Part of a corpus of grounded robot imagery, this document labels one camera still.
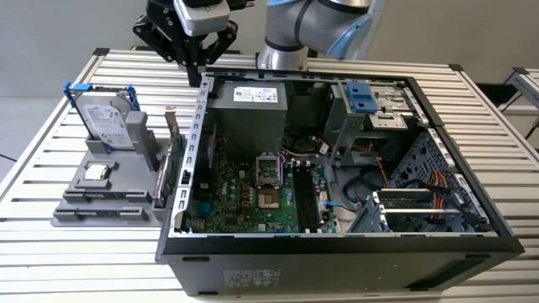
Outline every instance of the metal slat table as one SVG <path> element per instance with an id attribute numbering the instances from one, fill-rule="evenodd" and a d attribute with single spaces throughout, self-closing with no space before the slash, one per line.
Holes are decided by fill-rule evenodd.
<path id="1" fill-rule="evenodd" d="M 217 66 L 254 68 L 255 58 L 227 55 Z M 526 253 L 442 294 L 279 295 L 230 301 L 538 302 L 539 156 L 470 77 L 448 65 L 396 62 L 311 59 L 310 70 L 416 77 Z M 182 132 L 189 132 L 198 89 L 154 52 L 111 50 L 93 56 L 77 82 L 134 84 L 157 136 L 169 136 L 167 106 L 177 110 Z M 50 225 L 83 159 L 86 135 L 65 98 L 0 184 L 0 302 L 229 301 L 186 296 L 171 269 L 154 262 L 158 228 Z"/>
<path id="2" fill-rule="evenodd" d="M 514 68 L 506 80 L 539 109 L 539 69 Z"/>

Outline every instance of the robotic arm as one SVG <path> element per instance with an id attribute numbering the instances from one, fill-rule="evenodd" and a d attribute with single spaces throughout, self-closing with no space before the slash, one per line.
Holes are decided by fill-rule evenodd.
<path id="1" fill-rule="evenodd" d="M 149 0 L 134 32 L 169 62 L 178 62 L 193 87 L 237 40 L 230 12 L 254 5 L 254 0 Z M 261 69 L 306 70 L 307 48 L 345 59 L 371 28 L 371 0 L 269 0 L 267 5 Z M 205 48 L 211 33 L 218 39 Z"/>

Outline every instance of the white label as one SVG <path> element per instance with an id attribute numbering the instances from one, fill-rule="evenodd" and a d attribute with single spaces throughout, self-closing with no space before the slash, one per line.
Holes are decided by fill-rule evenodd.
<path id="1" fill-rule="evenodd" d="M 234 101 L 278 103 L 278 89 L 270 87 L 238 86 L 234 89 Z"/>
<path id="2" fill-rule="evenodd" d="M 330 145 L 327 145 L 326 143 L 325 144 L 322 144 L 322 147 L 321 147 L 321 154 L 327 154 L 329 153 L 329 149 L 330 149 Z"/>
<path id="3" fill-rule="evenodd" d="M 111 105 L 85 107 L 93 128 L 101 140 L 111 147 L 134 147 L 121 111 Z"/>
<path id="4" fill-rule="evenodd" d="M 278 286 L 281 270 L 223 270 L 229 287 Z"/>

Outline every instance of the gray floor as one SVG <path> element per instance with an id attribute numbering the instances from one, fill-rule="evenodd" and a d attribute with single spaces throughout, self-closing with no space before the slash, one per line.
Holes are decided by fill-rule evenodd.
<path id="1" fill-rule="evenodd" d="M 19 159 L 59 102 L 61 97 L 0 97 L 0 154 Z M 0 157 L 0 180 L 5 179 L 14 163 Z"/>

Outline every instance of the motherboard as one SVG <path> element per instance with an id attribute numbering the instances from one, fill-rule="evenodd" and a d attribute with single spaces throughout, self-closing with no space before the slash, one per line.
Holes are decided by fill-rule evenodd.
<path id="1" fill-rule="evenodd" d="M 197 201 L 194 232 L 335 232 L 322 166 L 274 163 L 279 167 L 269 158 L 221 161 L 213 199 Z"/>

